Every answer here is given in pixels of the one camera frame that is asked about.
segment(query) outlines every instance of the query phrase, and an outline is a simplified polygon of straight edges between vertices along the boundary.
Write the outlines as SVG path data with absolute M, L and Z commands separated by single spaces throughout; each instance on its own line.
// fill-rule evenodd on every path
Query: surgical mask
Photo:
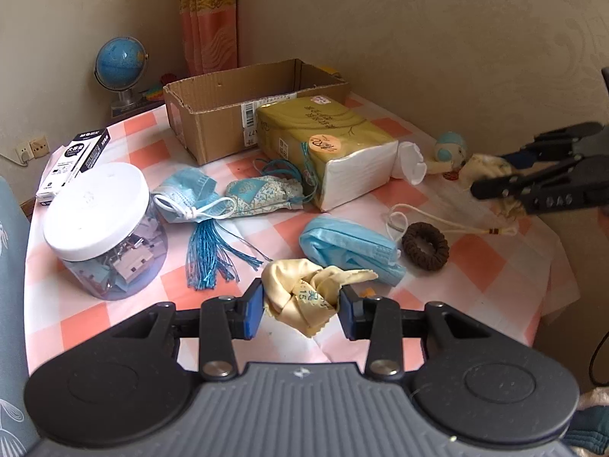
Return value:
M 169 223 L 230 218 L 236 203 L 215 192 L 215 180 L 196 168 L 184 168 L 152 191 L 153 201 Z
M 348 220 L 318 216 L 304 228 L 299 242 L 306 257 L 320 266 L 371 269 L 392 286 L 406 274 L 406 268 L 397 263 L 396 242 Z

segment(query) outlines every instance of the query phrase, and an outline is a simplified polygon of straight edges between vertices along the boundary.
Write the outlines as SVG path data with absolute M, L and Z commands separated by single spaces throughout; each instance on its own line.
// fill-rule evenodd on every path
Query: cardboard box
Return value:
M 262 106 L 258 120 L 260 148 L 298 167 L 305 194 L 317 185 L 314 202 L 322 211 L 389 181 L 398 141 L 327 96 Z
M 74 180 L 78 174 L 93 168 L 109 141 L 110 134 L 106 128 L 78 134 L 40 184 L 36 201 L 43 206 L 51 204 L 63 186 Z
M 256 144 L 258 106 L 317 94 L 344 103 L 349 84 L 292 59 L 183 79 L 163 94 L 171 128 L 204 165 Z

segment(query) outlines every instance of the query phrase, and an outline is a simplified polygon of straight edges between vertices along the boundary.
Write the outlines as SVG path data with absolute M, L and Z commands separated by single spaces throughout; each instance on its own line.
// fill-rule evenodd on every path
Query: gray chair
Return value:
M 30 225 L 0 177 L 0 457 L 24 455 L 38 435 L 23 405 L 28 378 L 23 286 Z

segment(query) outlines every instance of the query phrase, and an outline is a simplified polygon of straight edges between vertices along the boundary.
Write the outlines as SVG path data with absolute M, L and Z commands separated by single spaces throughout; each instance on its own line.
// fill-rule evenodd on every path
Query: mask ear loop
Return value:
M 443 230 L 442 233 L 471 233 L 471 234 L 480 234 L 480 235 L 491 234 L 491 235 L 508 235 L 511 237 L 513 237 L 514 235 L 516 235 L 518 233 L 518 230 L 516 229 L 516 227 L 501 227 L 501 228 L 467 227 L 466 225 L 461 225 L 461 224 L 458 224 L 455 222 L 451 222 L 449 220 L 444 220 L 444 218 L 440 218 L 440 217 L 434 216 L 432 214 L 426 213 L 422 209 L 418 209 L 416 206 L 411 206 L 411 205 L 402 203 L 402 204 L 393 205 L 391 207 L 391 209 L 389 210 L 389 216 L 386 221 L 386 227 L 387 228 L 391 227 L 392 229 L 398 230 L 399 232 L 403 231 L 404 234 L 406 234 L 406 228 L 408 227 L 408 225 L 406 225 L 406 227 L 404 227 L 404 228 L 397 227 L 394 224 L 394 221 L 392 220 L 392 218 L 395 214 L 403 214 L 401 211 L 395 211 L 397 208 L 408 208 L 408 209 L 411 209 L 413 211 L 416 211 L 416 212 L 426 216 L 430 220 L 434 220 L 436 222 L 448 225 L 449 227 L 454 227 L 453 229 Z
M 232 208 L 226 213 L 222 213 L 221 215 L 211 215 L 205 212 L 208 209 L 211 209 L 214 206 L 221 204 L 225 201 L 230 202 L 232 205 Z M 168 198 L 167 196 L 162 194 L 155 194 L 154 202 L 162 209 L 166 211 L 171 211 L 172 213 L 177 214 L 182 219 L 189 222 L 194 221 L 200 217 L 212 218 L 214 220 L 224 220 L 226 218 L 230 218 L 237 210 L 237 202 L 231 197 L 221 197 L 220 199 L 216 199 L 215 201 L 203 206 L 202 208 L 195 208 L 194 206 L 191 208 L 184 208 L 183 206 L 173 201 L 173 199 Z
M 397 225 L 394 224 L 394 221 L 393 221 L 394 216 L 399 216 L 403 219 L 403 221 L 404 221 L 403 227 L 398 227 Z M 391 232 L 389 229 L 397 230 L 398 232 L 400 232 L 400 234 L 397 237 L 393 237 L 391 235 Z M 385 230 L 387 232 L 387 235 L 389 235 L 389 238 L 392 239 L 392 241 L 400 242 L 402 240 L 402 237 L 404 237 L 404 235 L 406 235 L 406 229 L 408 229 L 408 218 L 406 217 L 406 215 L 404 213 L 402 213 L 401 211 L 394 211 L 389 214 L 389 216 L 387 217 L 387 220 L 385 221 Z

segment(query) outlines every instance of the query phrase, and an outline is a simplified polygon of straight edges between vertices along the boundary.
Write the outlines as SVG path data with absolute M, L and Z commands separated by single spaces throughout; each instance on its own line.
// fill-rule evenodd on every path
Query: beige fabric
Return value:
M 265 307 L 277 320 L 312 337 L 336 314 L 343 285 L 374 280 L 372 270 L 322 268 L 308 259 L 280 259 L 262 273 Z
M 476 180 L 485 178 L 505 177 L 517 173 L 516 169 L 506 160 L 490 155 L 473 155 L 459 172 L 459 184 L 469 189 Z M 525 209 L 513 197 L 496 199 L 494 201 L 496 213 L 514 220 L 526 216 Z
M 583 411 L 595 405 L 609 405 L 609 388 L 599 387 L 580 395 L 577 410 Z
M 581 447 L 571 447 L 571 450 L 573 450 L 578 457 L 599 457 L 596 453 L 590 452 L 590 450 L 582 449 Z M 602 457 L 609 457 L 609 449 L 607 449 Z

